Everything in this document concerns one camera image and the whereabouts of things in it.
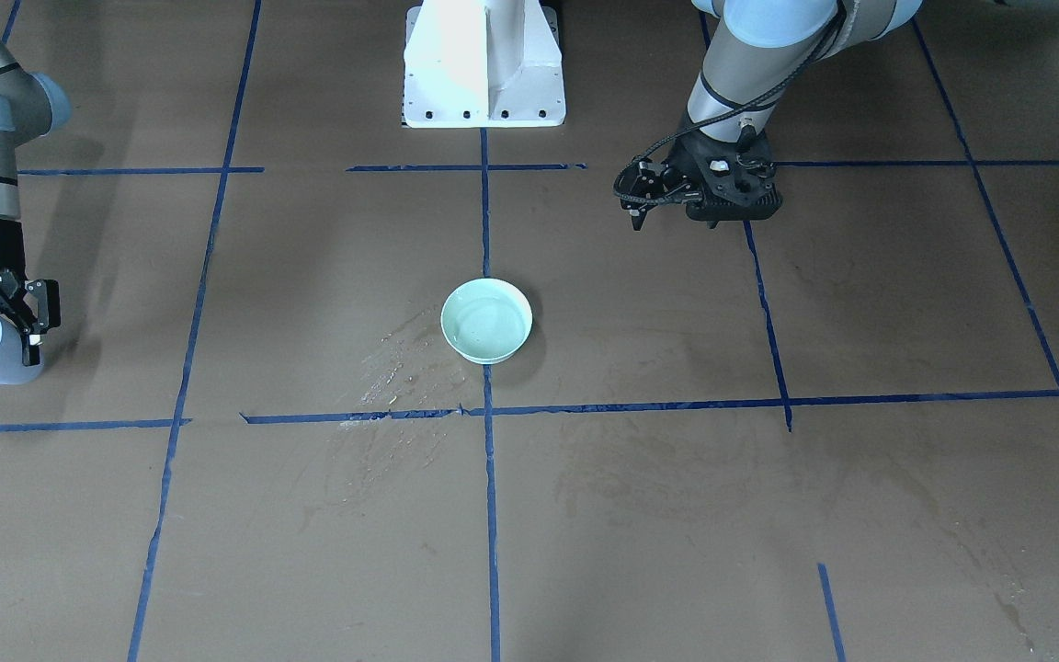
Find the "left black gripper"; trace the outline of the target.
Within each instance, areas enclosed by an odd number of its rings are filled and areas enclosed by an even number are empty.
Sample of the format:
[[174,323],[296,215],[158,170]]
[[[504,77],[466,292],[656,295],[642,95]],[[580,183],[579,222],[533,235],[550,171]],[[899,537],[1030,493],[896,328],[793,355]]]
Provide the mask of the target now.
[[632,230],[642,231],[647,214],[660,205],[723,207],[723,142],[712,137],[679,137],[664,162],[633,160],[621,169],[613,194],[629,213]]

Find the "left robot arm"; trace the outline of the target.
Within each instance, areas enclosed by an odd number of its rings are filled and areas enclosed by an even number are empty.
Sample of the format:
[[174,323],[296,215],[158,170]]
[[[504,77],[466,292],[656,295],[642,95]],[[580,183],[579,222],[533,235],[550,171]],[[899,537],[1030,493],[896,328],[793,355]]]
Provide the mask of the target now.
[[783,202],[766,133],[787,88],[811,64],[879,40],[917,1],[699,1],[718,18],[679,129],[623,168],[614,196],[642,230],[661,205],[710,229],[765,221]]

